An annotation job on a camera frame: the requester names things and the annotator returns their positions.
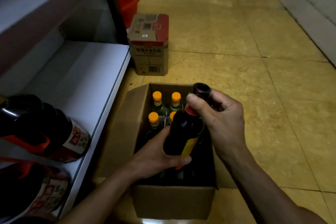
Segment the orange bottle cap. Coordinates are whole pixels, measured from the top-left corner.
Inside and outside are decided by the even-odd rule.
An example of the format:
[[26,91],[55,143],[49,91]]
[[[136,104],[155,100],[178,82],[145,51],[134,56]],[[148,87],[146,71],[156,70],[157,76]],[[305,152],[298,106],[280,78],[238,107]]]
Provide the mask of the orange bottle cap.
[[176,114],[176,112],[171,112],[170,113],[170,120],[173,121],[174,115]]
[[148,115],[148,119],[150,123],[156,124],[159,121],[159,115],[156,112],[151,112]]
[[180,102],[180,100],[181,100],[181,94],[178,93],[178,92],[174,92],[174,93],[171,95],[171,100],[172,100],[174,103],[178,103],[178,102]]
[[155,91],[155,92],[153,93],[153,99],[154,99],[155,102],[160,102],[161,99],[162,99],[162,94],[161,94],[161,92],[160,92],[160,91]]

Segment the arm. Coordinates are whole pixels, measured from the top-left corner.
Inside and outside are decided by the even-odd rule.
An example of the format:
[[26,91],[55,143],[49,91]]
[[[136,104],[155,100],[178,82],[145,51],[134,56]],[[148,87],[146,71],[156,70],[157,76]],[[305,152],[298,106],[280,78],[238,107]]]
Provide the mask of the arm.
[[130,162],[119,167],[87,198],[80,202],[57,224],[102,224],[126,189],[135,181],[155,175],[171,167],[190,163],[191,157],[168,156],[163,144],[170,126],[141,148]]
[[299,207],[256,163],[245,142],[243,106],[229,96],[212,90],[219,110],[212,109],[194,94],[187,103],[209,128],[216,153],[230,172],[258,224],[326,224],[317,214]]

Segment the forearm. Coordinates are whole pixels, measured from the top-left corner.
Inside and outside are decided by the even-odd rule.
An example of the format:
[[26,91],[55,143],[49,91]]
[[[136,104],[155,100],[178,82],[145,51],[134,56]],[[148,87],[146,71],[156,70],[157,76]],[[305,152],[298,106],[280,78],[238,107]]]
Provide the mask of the forearm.
[[57,224],[101,224],[114,205],[134,182],[130,169],[119,168]]
[[247,148],[227,153],[221,159],[258,224],[325,223],[317,214],[297,206],[255,162]]

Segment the hand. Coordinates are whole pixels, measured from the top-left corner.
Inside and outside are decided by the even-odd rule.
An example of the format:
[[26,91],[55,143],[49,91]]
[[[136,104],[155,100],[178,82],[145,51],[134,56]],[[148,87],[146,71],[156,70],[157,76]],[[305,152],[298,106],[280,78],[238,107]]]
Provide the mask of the hand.
[[232,153],[238,154],[247,149],[243,105],[217,90],[212,90],[210,96],[222,111],[215,111],[194,94],[187,96],[187,104],[202,117],[216,153],[223,160]]
[[153,139],[149,140],[126,165],[132,168],[134,179],[139,180],[156,175],[171,168],[181,167],[191,162],[191,157],[169,156],[163,151],[163,144],[169,135],[170,126],[166,126]]

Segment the shelf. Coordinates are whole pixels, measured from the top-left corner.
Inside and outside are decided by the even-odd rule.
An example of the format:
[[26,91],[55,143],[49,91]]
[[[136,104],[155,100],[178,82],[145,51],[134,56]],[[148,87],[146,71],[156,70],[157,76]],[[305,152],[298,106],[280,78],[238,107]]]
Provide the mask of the shelf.
[[0,74],[57,27],[82,0],[1,0]]
[[71,174],[69,197],[63,208],[53,212],[56,216],[63,216],[73,206],[129,60],[128,45],[66,41],[23,90],[61,109],[92,137],[86,155],[67,164],[0,140],[0,156],[53,165]]

